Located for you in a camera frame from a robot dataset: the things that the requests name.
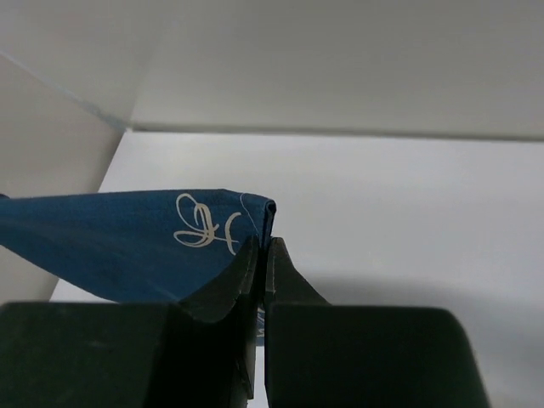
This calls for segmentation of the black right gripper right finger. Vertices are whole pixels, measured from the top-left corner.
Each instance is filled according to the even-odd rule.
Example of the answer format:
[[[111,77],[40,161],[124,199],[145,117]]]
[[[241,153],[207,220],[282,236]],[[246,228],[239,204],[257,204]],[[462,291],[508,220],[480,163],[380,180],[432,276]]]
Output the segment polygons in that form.
[[[468,336],[448,310],[334,305],[270,242],[264,382],[272,407],[486,407]]]

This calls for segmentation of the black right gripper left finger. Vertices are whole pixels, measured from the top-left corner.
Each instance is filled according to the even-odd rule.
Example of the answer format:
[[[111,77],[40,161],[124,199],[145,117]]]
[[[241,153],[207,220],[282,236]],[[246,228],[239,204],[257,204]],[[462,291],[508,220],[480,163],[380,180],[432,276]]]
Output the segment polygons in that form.
[[[259,243],[177,303],[7,303],[4,407],[244,407],[254,395]]]

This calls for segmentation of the dark blue embroidered cloth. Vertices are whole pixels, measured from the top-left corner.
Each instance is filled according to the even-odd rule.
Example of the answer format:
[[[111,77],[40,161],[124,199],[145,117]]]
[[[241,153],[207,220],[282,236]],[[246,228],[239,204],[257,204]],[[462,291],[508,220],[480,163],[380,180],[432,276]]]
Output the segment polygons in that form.
[[[230,190],[144,190],[1,200],[1,243],[98,298],[174,303],[204,287],[276,211]]]

